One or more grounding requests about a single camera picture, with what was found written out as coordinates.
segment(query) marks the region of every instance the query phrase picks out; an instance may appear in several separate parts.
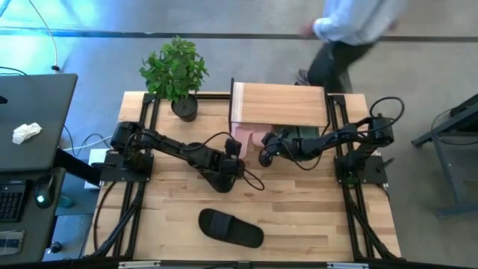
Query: slide sandal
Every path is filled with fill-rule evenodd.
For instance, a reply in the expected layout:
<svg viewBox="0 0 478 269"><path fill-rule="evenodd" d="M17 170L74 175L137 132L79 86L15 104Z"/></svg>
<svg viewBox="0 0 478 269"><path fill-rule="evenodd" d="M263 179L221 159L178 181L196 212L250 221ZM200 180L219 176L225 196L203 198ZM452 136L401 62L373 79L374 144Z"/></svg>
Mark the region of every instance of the slide sandal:
<svg viewBox="0 0 478 269"><path fill-rule="evenodd" d="M264 241L261 228L210 208L199 213L199 228L208 237L230 244L257 248Z"/></svg>

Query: wooden table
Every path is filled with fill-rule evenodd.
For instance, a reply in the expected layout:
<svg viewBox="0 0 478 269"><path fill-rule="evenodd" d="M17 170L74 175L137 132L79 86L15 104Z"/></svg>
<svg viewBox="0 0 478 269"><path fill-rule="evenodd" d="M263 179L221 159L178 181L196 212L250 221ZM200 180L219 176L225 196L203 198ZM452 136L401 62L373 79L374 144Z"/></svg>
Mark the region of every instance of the wooden table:
<svg viewBox="0 0 478 269"><path fill-rule="evenodd" d="M119 120L138 120L142 99L142 92L126 92ZM363 95L346 95L346 101L350 122L367 116ZM185 143L203 142L217 132L228 131L228 105L227 100L199 100L197 119L185 123L172 113L169 102L161 101L156 130ZM208 146L223 150L225 139L217 137ZM324 152L317 168L306 172L283 158L275 158L271 167L263 168L257 161L259 148L249 145L244 161L263 180L265 191L256 191L244 180L237 180L229 193L219 194L182 160L154 152L154 175L146 186L134 258L352 261L344 198L333 168L335 150ZM118 221L124 188L125 184L116 184L105 200L99 215L99 244ZM363 191L370 225L389 250L399 256L385 193L375 185L364 185ZM224 211L256 224L264 230L264 243L258 249L250 249L210 239L198 225L199 212L204 208ZM129 226L122 252L127 245L128 230ZM361 229L358 233L365 253ZM92 251L91 232L85 253Z"/></svg>

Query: concrete floor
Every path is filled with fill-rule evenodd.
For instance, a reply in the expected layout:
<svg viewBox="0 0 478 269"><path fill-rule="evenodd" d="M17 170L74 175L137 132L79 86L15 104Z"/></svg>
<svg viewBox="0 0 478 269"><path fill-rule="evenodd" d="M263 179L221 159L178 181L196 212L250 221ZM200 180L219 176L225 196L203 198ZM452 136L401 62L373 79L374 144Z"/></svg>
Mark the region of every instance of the concrete floor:
<svg viewBox="0 0 478 269"><path fill-rule="evenodd" d="M105 31L294 34L322 10L322 1L315 0L35 2L52 28ZM474 0L412 1L394 34L478 36L477 8ZM0 18L1 26L43 27L25 0L12 1ZM92 132L105 136L113 132L123 92L145 90L138 72L141 58L169 40L56 41L62 71L79 75L66 121L78 145ZM231 77L292 84L295 71L307 67L320 47L313 40L191 41L211 74L202 89L218 91L228 90ZM28 74L51 72L54 55L48 37L0 36L0 44L0 65ZM381 152L395 157L388 167L391 207L403 257L411 261L478 267L478 214L435 217L437 208L452 205L451 193L432 145L417 150L410 144L429 130L437 114L477 93L477 49L478 43L380 43L350 70L354 92L364 93L369 105L389 95L406 103L406 112L394 127L396 142ZM381 109L387 115L397 113L393 105ZM84 150L81 157L87 156ZM80 224L83 231L88 228L85 221Z"/></svg>

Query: potted plant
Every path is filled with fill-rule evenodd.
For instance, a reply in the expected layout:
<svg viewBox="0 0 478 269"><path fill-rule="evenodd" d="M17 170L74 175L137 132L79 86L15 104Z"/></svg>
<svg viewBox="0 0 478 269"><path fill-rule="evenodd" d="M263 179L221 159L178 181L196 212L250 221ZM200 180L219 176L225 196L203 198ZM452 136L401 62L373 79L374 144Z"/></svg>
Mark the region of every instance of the potted plant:
<svg viewBox="0 0 478 269"><path fill-rule="evenodd" d="M204 59L196 52L196 45L180 37L174 37L171 44L165 43L159 55L149 54L140 68L141 76L146 79L150 93L171 101L174 114L186 122L197 116L197 99L189 94L197 93L201 87L204 74L209 76L204 67Z"/></svg>

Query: black pants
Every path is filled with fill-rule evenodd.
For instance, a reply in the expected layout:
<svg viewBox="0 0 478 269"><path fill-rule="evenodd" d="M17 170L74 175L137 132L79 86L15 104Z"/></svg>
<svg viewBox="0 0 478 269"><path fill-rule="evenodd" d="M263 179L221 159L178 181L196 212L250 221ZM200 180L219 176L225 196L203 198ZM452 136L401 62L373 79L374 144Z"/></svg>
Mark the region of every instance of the black pants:
<svg viewBox="0 0 478 269"><path fill-rule="evenodd" d="M351 46L343 42L325 43L308 70L308 83L328 93L345 93L341 76L347 68L373 47L374 43Z"/></svg>

